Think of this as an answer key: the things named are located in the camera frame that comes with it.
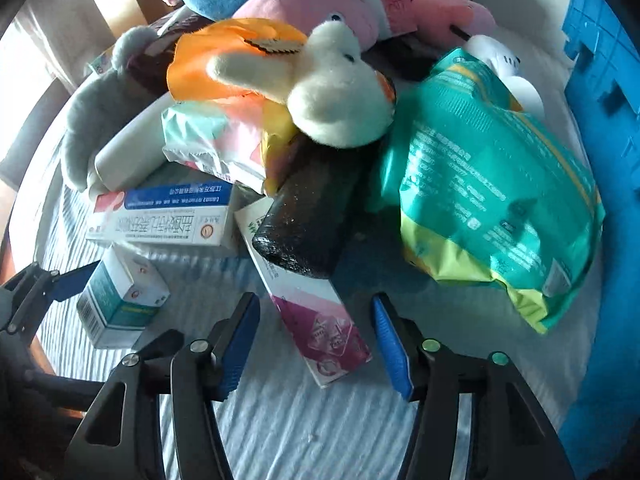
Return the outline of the white tube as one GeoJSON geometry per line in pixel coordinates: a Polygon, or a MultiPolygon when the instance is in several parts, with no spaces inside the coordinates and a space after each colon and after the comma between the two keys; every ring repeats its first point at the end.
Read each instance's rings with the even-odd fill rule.
{"type": "Polygon", "coordinates": [[[106,193],[135,188],[166,162],[162,115],[174,103],[166,92],[98,151],[93,162],[93,190],[106,193]]]}

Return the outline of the small teal white box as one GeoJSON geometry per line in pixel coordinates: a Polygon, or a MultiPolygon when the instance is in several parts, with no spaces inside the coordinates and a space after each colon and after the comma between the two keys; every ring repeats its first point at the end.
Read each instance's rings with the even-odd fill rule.
{"type": "Polygon", "coordinates": [[[92,272],[76,309],[93,348],[130,349],[169,296],[150,260],[113,245],[92,272]]]}

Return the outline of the white blue medicine box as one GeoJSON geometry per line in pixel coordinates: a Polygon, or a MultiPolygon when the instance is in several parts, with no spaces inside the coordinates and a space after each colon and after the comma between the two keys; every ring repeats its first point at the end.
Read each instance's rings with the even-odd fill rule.
{"type": "Polygon", "coordinates": [[[233,243],[239,188],[211,180],[99,196],[87,221],[96,243],[224,247],[233,243]]]}

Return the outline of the pink Kotex pad pack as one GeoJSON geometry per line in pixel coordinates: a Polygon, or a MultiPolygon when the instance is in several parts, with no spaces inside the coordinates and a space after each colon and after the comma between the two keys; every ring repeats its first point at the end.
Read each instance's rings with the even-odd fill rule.
{"type": "Polygon", "coordinates": [[[288,109],[262,96],[183,101],[162,114],[170,162],[273,196],[306,136],[288,109]]]}

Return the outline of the grey elephant plush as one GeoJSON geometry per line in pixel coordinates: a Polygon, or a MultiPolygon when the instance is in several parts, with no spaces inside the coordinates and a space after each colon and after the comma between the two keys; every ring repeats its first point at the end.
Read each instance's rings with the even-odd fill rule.
{"type": "Polygon", "coordinates": [[[129,29],[114,44],[111,67],[72,96],[61,155],[63,180],[68,188],[84,192],[96,153],[160,98],[135,82],[126,70],[129,59],[159,36],[149,26],[129,29]]]}

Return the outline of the white bear plush orange ribbon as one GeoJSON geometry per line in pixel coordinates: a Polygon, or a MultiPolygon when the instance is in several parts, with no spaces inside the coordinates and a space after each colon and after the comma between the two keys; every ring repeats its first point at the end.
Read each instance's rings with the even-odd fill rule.
{"type": "Polygon", "coordinates": [[[257,94],[283,105],[318,144],[360,148],[386,133],[395,91],[364,62],[358,38],[342,21],[310,34],[268,18],[230,18],[183,35],[167,70],[177,101],[257,94]]]}

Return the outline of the purple white long box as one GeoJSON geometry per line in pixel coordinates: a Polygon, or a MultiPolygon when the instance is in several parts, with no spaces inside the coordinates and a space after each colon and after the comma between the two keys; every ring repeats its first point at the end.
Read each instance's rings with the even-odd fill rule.
{"type": "Polygon", "coordinates": [[[271,198],[263,197],[235,211],[236,225],[311,376],[326,388],[371,361],[371,351],[330,281],[281,268],[253,247],[272,203],[271,198]]]}

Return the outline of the blue plastic storage crate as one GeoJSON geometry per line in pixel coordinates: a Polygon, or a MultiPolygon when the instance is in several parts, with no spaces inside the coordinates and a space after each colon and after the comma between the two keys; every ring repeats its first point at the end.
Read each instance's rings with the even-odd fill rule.
{"type": "Polygon", "coordinates": [[[570,0],[565,94],[605,219],[599,321],[561,428],[576,476],[639,475],[639,0],[570,0]]]}

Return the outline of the black rectangular block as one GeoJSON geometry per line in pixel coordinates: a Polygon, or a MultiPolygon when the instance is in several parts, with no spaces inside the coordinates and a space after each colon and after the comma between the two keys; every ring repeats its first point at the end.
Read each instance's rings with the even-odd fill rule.
{"type": "Polygon", "coordinates": [[[252,239],[256,252],[285,270],[329,278],[362,208],[380,145],[307,143],[252,239]]]}

